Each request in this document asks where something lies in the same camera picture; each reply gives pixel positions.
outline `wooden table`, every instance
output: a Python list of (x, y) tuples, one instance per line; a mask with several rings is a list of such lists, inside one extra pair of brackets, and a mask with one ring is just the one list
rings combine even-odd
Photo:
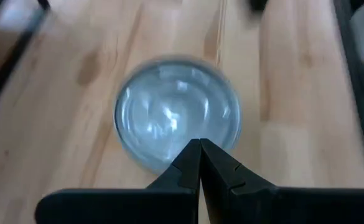
[(203, 58), (231, 80), (243, 107), (233, 155), (244, 166), (278, 185), (364, 187), (329, 0), (271, 0), (260, 27), (237, 0), (50, 3), (0, 97), (0, 223), (33, 223), (36, 203), (57, 189), (141, 188), (156, 178), (122, 150), (112, 110), (128, 72), (164, 54)]

